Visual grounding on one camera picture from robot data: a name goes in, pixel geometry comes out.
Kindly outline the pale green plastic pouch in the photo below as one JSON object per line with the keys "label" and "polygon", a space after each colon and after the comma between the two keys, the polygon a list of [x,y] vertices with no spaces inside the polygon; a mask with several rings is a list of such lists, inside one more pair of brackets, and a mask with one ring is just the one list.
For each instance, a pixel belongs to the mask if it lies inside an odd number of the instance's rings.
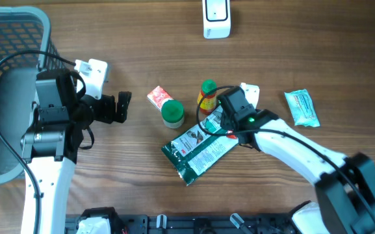
{"label": "pale green plastic pouch", "polygon": [[295,125],[320,127],[313,101],[306,89],[285,92],[284,95]]}

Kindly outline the green white sachet packet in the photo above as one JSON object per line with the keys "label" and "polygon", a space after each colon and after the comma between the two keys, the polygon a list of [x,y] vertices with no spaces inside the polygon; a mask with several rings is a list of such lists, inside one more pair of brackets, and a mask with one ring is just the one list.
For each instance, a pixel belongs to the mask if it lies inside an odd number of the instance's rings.
{"label": "green white sachet packet", "polygon": [[226,135],[220,127],[222,107],[217,107],[198,125],[161,148],[180,178],[190,185],[227,152],[238,145],[238,138]]}

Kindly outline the red snack stick packet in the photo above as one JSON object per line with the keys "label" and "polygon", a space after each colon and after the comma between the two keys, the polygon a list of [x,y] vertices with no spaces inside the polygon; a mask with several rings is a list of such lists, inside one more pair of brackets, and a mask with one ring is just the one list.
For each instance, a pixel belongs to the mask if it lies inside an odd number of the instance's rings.
{"label": "red snack stick packet", "polygon": [[226,137],[230,138],[230,139],[234,139],[234,140],[237,140],[238,137],[236,135],[233,134],[233,131],[228,131],[226,133]]}

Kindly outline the small orange white box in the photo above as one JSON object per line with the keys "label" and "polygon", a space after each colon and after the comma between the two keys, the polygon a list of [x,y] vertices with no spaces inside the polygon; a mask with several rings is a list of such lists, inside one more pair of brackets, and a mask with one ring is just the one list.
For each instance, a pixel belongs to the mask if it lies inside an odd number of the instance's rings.
{"label": "small orange white box", "polygon": [[173,100],[173,97],[167,93],[165,89],[161,86],[154,88],[148,95],[147,99],[159,110],[162,110],[162,106],[170,100]]}

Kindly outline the green lidded round jar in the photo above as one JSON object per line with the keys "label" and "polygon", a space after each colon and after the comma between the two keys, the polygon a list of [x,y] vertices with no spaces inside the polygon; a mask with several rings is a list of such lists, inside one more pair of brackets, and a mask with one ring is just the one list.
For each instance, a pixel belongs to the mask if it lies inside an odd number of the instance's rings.
{"label": "green lidded round jar", "polygon": [[180,101],[170,100],[163,104],[161,115],[166,127],[176,129],[184,123],[185,110]]}

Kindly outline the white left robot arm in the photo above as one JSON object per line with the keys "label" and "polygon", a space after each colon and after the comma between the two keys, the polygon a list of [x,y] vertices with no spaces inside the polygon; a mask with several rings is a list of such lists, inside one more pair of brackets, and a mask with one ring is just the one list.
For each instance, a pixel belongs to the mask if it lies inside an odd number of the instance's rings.
{"label": "white left robot arm", "polygon": [[36,76],[39,104],[21,138],[22,157],[32,172],[26,177],[22,233],[65,231],[68,193],[83,132],[94,121],[126,121],[130,92],[94,97],[88,89],[79,73],[66,68]]}

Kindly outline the red yellow green-capped bottle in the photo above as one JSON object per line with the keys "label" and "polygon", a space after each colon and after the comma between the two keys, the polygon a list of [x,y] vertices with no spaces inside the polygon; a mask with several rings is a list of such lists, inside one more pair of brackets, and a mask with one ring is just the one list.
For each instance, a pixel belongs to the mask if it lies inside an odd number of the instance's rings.
{"label": "red yellow green-capped bottle", "polygon": [[205,80],[201,85],[198,95],[198,103],[200,103],[200,112],[210,115],[216,108],[216,92],[211,93],[217,87],[212,79]]}

